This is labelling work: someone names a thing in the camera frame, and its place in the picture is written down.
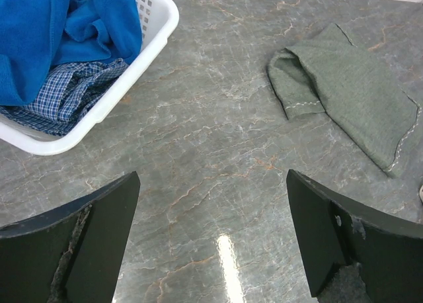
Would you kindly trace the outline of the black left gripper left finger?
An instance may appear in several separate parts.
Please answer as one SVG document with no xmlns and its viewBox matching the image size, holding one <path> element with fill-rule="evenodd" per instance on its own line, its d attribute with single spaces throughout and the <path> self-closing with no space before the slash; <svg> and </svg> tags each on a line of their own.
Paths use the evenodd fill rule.
<svg viewBox="0 0 423 303">
<path fill-rule="evenodd" d="M 111 302 L 140 189 L 136 172 L 1 227 L 2 302 Z"/>
</svg>

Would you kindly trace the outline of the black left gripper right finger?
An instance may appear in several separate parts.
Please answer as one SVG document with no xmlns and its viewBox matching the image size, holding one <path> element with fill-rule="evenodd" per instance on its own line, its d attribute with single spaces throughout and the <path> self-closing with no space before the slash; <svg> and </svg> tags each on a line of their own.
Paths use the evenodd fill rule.
<svg viewBox="0 0 423 303">
<path fill-rule="evenodd" d="M 341 267 L 359 266 L 372 302 L 422 301 L 422 225 L 288 171 L 289 207 L 311 296 Z"/>
</svg>

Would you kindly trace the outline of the grey green napkin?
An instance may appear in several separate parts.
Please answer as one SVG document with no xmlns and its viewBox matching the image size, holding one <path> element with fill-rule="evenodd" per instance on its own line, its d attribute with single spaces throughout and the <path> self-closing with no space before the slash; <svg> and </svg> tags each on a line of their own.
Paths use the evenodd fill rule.
<svg viewBox="0 0 423 303">
<path fill-rule="evenodd" d="M 338 24 L 276 52 L 268 78 L 288 119 L 327 114 L 388 176 L 422 138 L 422 105 Z"/>
</svg>

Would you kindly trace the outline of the silver fork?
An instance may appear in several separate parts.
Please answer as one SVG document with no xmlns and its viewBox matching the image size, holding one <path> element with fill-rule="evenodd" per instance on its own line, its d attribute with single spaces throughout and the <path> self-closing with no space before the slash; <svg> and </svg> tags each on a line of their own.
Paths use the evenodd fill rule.
<svg viewBox="0 0 423 303">
<path fill-rule="evenodd" d="M 423 203 L 423 185 L 420 187 L 419 197 L 420 197 L 421 202 Z"/>
</svg>

